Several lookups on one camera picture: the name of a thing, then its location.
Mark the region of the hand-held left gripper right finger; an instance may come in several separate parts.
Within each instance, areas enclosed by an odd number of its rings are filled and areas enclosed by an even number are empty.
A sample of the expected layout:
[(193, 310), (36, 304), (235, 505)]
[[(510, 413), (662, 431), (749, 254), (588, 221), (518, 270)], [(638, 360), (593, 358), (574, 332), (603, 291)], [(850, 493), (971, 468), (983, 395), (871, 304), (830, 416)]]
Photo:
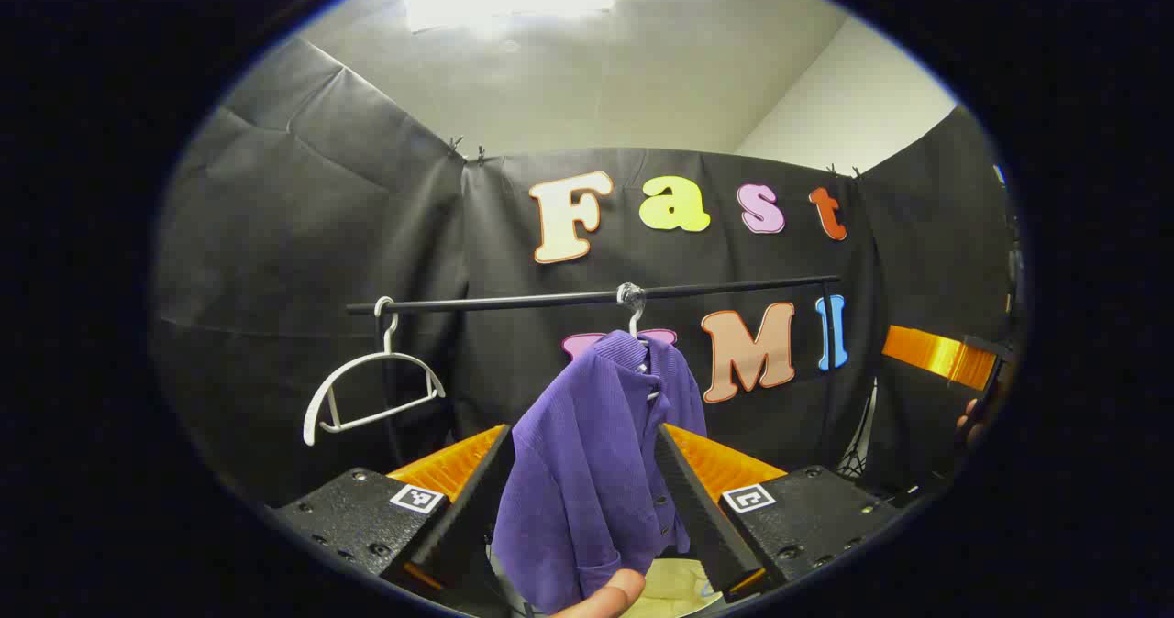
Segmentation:
[(731, 604), (831, 567), (900, 517), (825, 466), (787, 472), (683, 426), (657, 426), (655, 459), (689, 551)]

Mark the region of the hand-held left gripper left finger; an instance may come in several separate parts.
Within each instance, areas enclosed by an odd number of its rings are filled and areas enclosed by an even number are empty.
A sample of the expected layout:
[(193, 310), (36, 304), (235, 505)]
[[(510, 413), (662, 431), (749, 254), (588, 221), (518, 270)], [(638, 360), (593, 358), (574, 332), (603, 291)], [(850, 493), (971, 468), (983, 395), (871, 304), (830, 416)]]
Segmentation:
[(344, 567), (444, 595), (487, 562), (513, 463), (512, 426), (491, 426), (393, 472), (344, 470), (269, 513)]

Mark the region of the beige laundry hamper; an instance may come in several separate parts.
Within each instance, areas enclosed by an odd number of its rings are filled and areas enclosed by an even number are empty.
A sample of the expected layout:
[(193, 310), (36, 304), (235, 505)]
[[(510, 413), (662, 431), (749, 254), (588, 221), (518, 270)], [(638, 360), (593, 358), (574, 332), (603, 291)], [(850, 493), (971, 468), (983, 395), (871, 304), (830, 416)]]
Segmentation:
[(643, 592), (622, 618), (686, 618), (726, 604), (702, 567), (688, 558), (659, 558), (646, 575)]

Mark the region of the purple knit cardigan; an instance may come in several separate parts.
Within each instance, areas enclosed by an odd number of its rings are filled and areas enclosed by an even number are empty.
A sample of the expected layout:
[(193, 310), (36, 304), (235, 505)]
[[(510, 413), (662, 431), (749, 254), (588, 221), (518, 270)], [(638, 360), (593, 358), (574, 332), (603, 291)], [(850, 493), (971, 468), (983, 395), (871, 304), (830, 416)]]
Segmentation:
[(691, 551), (657, 466), (659, 426), (704, 435), (679, 348), (615, 330), (571, 360), (512, 430), (491, 549), (537, 612), (583, 602), (619, 569)]

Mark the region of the small white plastic hanger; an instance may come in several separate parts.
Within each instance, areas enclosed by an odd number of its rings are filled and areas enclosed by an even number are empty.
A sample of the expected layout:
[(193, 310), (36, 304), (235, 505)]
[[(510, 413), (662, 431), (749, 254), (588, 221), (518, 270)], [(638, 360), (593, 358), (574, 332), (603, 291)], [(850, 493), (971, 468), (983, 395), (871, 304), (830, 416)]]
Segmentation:
[[(306, 405), (301, 429), (302, 441), (306, 446), (315, 445), (319, 430), (324, 431), (324, 434), (348, 434), (349, 430), (353, 430), (356, 426), (373, 425), (373, 423), (394, 417), (394, 414), (405, 414), (416, 407), (421, 407), (448, 396), (443, 381), (426, 362), (416, 358), (414, 355), (394, 350), (393, 335), (398, 329), (399, 318), (399, 314), (393, 313), (390, 324), (382, 331), (382, 350), (363, 355), (360, 358), (348, 360), (348, 362), (328, 374), (326, 378), (315, 389)], [(356, 368), (390, 362), (390, 360), (409, 362), (412, 367), (417, 367), (423, 371), (425, 376), (424, 395), (420, 398), (414, 398), (397, 407), (389, 407), (382, 409), (382, 412), (367, 414), (367, 416), (357, 419), (344, 421), (340, 418), (338, 398), (335, 392), (335, 385), (340, 377), (353, 371)]]

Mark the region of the black clothes rack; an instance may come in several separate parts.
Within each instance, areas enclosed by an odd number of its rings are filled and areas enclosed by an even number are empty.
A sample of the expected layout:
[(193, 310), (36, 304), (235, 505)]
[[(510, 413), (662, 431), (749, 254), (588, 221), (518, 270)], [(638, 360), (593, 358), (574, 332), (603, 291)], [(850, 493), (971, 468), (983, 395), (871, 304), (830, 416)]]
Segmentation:
[[(778, 291), (784, 288), (803, 286), (818, 286), (822, 298), (830, 304), (830, 286), (841, 280), (837, 275), (814, 275), (805, 277), (784, 277), (751, 280), (742, 282), (708, 282), (688, 286), (661, 286), (647, 288), (648, 300), (657, 298), (691, 298), (711, 293), (758, 293)], [(479, 297), (479, 298), (452, 298), (452, 300), (426, 300), (396, 302), (389, 296), (378, 298), (375, 303), (349, 303), (345, 313), (349, 315), (371, 315), (376, 320), (376, 325), (384, 325), (384, 315), (402, 313), (488, 313), (488, 310), (515, 310), (533, 309), (545, 307), (571, 307), (582, 304), (608, 303), (618, 305), (615, 291), (595, 293), (537, 293), (537, 295), (505, 296), (505, 297)], [(825, 351), (834, 354), (831, 360), (837, 360), (834, 352), (834, 336), (843, 328), (835, 325), (835, 320), (826, 315), (825, 322)], [(393, 452), (394, 462), (403, 462), (404, 455), (398, 441), (397, 426), (384, 426), (387, 435), (390, 450)]]

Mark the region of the black backdrop cloth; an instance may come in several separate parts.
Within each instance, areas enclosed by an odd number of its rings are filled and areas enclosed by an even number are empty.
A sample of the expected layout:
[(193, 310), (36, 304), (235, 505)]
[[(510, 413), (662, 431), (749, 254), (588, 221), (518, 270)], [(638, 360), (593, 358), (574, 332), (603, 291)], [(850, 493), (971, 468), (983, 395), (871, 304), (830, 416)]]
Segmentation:
[(755, 337), (795, 307), (795, 377), (706, 405), (711, 439), (772, 465), (834, 465), (880, 385), (869, 481), (947, 468), (959, 381), (886, 360), (893, 328), (1001, 343), (1023, 313), (1007, 194), (969, 113), (846, 179), (756, 157), (571, 149), (466, 161), (318, 47), (274, 51), (215, 109), (181, 161), (160, 224), (154, 313), (166, 392), (208, 463), (281, 506), (340, 471), (393, 470), (521, 416), (574, 335), (625, 329), (616, 304), (405, 315), (393, 342), (448, 398), (356, 434), (302, 439), (312, 392), (382, 345), (349, 304), (591, 293), (835, 275), (846, 364), (819, 369), (817, 287), (655, 300), (642, 329), (675, 332), (700, 390), (702, 321), (737, 313)]

